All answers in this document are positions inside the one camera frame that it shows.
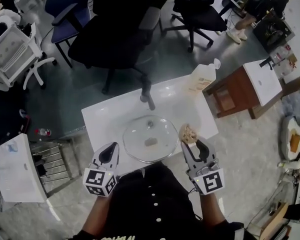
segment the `faucet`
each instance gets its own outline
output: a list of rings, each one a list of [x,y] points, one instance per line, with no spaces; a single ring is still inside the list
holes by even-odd
[[[149,105],[149,109],[151,111],[156,109],[156,105],[150,95],[150,89],[151,89],[151,82],[150,80],[147,78],[146,74],[143,74],[140,77],[140,81],[142,84],[142,92],[141,92],[141,96],[140,96],[140,101],[142,101],[143,103],[148,102]]]

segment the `white box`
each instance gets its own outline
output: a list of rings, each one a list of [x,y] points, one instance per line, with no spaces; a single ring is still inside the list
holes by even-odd
[[[117,180],[113,171],[85,168],[82,183],[90,194],[108,197]]]

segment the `sneaker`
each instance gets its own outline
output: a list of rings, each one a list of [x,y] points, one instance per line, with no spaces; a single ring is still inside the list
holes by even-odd
[[[237,44],[241,44],[241,40],[238,37],[238,34],[236,34],[234,31],[229,30],[227,33],[228,37],[230,37],[233,41],[235,41]]]
[[[248,39],[248,37],[247,37],[246,34],[245,34],[245,30],[244,30],[244,29],[242,29],[242,30],[239,32],[238,38],[240,38],[240,39],[243,40],[243,41],[246,41],[246,40]]]

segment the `bread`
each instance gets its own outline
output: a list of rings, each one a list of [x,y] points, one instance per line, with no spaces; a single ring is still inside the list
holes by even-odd
[[[188,123],[185,123],[179,130],[179,139],[186,144],[191,144],[198,140],[198,135],[193,129],[190,128]]]

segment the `blue office chair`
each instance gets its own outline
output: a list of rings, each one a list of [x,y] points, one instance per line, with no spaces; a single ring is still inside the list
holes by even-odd
[[[65,61],[72,68],[68,57],[59,44],[65,41],[70,47],[68,39],[79,34],[74,26],[79,23],[82,28],[90,21],[88,0],[46,0],[45,11],[54,17],[51,42],[55,44]]]

